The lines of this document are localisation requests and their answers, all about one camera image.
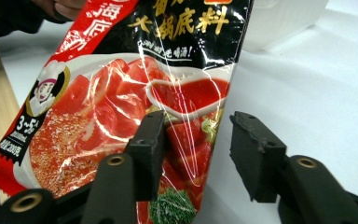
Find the dark sleeve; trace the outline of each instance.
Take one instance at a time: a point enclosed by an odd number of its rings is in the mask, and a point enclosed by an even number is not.
[[[13,31],[37,33],[44,19],[47,15],[30,0],[0,0],[0,36]]]

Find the bolt hole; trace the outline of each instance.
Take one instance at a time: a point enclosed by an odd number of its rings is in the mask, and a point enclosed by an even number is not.
[[[42,195],[40,193],[31,193],[19,198],[14,202],[10,209],[15,213],[26,212],[36,207],[42,201]]]
[[[108,165],[120,165],[120,164],[123,163],[123,162],[124,162],[124,158],[123,158],[123,157],[115,156],[115,157],[110,158],[110,159],[107,161],[107,164],[108,164]]]
[[[310,159],[307,158],[300,158],[297,160],[298,164],[307,167],[307,168],[315,168],[316,163]]]

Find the white background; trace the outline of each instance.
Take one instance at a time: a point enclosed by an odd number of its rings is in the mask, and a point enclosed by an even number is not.
[[[21,105],[69,23],[0,38],[0,56]],[[242,51],[232,79],[202,209],[194,223],[280,223],[277,204],[251,203],[229,157],[242,111],[261,119],[287,154],[321,161],[358,194],[358,1],[330,0],[311,27],[258,52]]]

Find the glossy wrapper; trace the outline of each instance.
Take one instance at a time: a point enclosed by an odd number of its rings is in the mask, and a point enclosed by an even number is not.
[[[137,204],[138,223],[190,223],[252,4],[88,1],[0,142],[0,189],[61,197],[162,109],[170,146],[158,199]]]

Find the cartoon chef face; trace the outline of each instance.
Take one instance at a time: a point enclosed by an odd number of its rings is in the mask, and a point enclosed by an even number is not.
[[[44,102],[48,99],[56,82],[57,79],[49,78],[38,85],[38,87],[34,90],[34,96],[39,102]]]

